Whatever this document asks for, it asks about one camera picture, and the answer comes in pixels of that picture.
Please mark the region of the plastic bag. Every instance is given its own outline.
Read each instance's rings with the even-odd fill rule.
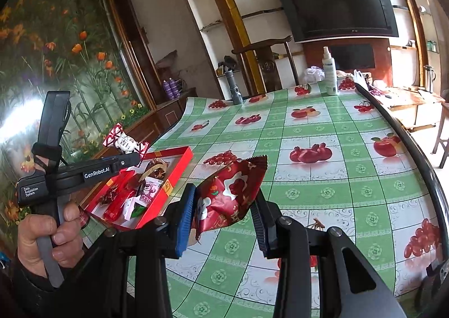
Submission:
[[[304,73],[299,76],[300,83],[317,83],[322,80],[324,80],[324,71],[317,66],[307,68]]]

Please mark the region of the wooden pillar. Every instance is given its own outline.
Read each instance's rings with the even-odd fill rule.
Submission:
[[[250,44],[242,16],[234,0],[215,0],[221,18],[228,32],[234,50]],[[265,86],[253,52],[242,54],[244,69],[243,79],[250,96],[265,93]]]
[[[419,86],[425,85],[424,66],[429,64],[426,36],[424,34],[423,22],[416,0],[406,0],[412,16],[413,29],[416,37],[416,48],[418,50]]]

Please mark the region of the finger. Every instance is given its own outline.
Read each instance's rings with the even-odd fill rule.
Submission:
[[[67,203],[66,207],[64,208],[64,219],[67,222],[71,222],[78,217],[79,217],[78,206],[74,202]]]
[[[27,215],[19,224],[19,243],[33,244],[38,237],[49,236],[56,232],[56,221],[51,216],[40,214]]]
[[[81,226],[78,219],[64,222],[58,227],[56,234],[53,235],[53,242],[60,246],[61,244],[72,241],[75,237],[79,236],[80,230]]]
[[[74,257],[77,257],[79,255],[79,252],[82,250],[83,240],[81,236],[78,235],[72,241],[53,248],[53,258],[58,262],[70,260]]]
[[[84,256],[84,251],[81,250],[72,258],[70,258],[68,260],[61,261],[61,262],[59,262],[59,264],[62,267],[72,268],[72,267],[75,267],[75,265],[79,262],[79,260],[82,259],[83,256]]]

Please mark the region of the flat screen tv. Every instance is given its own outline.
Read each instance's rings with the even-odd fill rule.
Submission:
[[[390,0],[281,2],[295,42],[349,36],[399,36]]]

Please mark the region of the red wrapped candy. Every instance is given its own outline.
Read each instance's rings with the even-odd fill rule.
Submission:
[[[194,218],[196,239],[202,232],[230,226],[243,219],[257,196],[267,170],[267,156],[235,160],[197,187]]]
[[[123,153],[139,152],[142,160],[150,144],[148,142],[137,142],[130,136],[127,136],[123,131],[123,126],[117,123],[105,137],[103,146],[115,147]]]

